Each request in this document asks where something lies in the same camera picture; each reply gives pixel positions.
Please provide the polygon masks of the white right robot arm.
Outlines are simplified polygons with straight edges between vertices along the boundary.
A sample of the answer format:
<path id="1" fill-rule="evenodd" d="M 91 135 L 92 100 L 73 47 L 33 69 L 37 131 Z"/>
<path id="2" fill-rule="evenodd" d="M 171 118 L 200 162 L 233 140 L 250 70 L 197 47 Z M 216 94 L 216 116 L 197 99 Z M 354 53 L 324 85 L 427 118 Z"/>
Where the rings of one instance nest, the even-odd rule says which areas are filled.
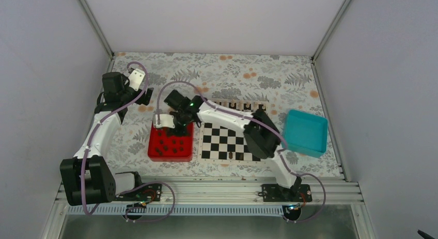
<path id="1" fill-rule="evenodd" d="M 186 135 L 186 125 L 212 123 L 242 133 L 249 152 L 265 160 L 275 175 L 280 196 L 293 201 L 300 194 L 301 177 L 293 173 L 282 153 L 287 145 L 265 111 L 244 112 L 218 105 L 196 95 L 192 99 L 173 90 L 164 100 L 173 109 L 169 114 L 156 114 L 153 126 L 168 128 L 175 136 Z"/>

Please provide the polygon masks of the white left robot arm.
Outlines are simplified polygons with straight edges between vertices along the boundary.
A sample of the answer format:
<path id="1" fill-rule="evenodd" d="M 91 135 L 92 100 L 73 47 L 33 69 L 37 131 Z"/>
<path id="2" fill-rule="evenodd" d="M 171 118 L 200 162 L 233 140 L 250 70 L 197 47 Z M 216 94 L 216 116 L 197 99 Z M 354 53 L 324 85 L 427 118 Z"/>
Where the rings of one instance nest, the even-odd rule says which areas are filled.
<path id="1" fill-rule="evenodd" d="M 139 183 L 138 175 L 115 173 L 105 157 L 128 106 L 149 104 L 153 90 L 140 88 L 146 79 L 146 73 L 140 69 L 133 69 L 128 76 L 120 72 L 103 74 L 103 90 L 97 98 L 87 138 L 72 158 L 60 163 L 62 183 L 71 206 L 112 202 L 122 192 L 130 200 L 143 195 L 144 186 Z"/>

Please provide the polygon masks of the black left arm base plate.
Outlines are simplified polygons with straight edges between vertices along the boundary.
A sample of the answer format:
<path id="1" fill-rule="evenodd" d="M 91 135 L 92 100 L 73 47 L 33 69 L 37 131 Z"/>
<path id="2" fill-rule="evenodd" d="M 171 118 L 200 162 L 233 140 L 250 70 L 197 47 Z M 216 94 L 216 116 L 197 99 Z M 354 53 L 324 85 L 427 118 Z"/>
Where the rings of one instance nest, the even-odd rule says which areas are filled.
<path id="1" fill-rule="evenodd" d="M 131 201 L 131 202 L 158 202 L 161 198 L 162 184 L 149 184 L 142 188 L 119 195 L 116 197 L 116 201 Z"/>

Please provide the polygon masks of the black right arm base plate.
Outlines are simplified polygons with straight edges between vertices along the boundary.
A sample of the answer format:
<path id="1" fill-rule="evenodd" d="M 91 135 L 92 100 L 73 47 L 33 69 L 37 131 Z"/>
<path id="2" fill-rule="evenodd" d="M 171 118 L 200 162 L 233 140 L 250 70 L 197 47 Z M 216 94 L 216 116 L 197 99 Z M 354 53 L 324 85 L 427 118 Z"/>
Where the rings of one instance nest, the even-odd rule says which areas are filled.
<path id="1" fill-rule="evenodd" d="M 312 202 L 312 192 L 308 184 L 290 189 L 278 184 L 263 184 L 257 194 L 264 202 Z"/>

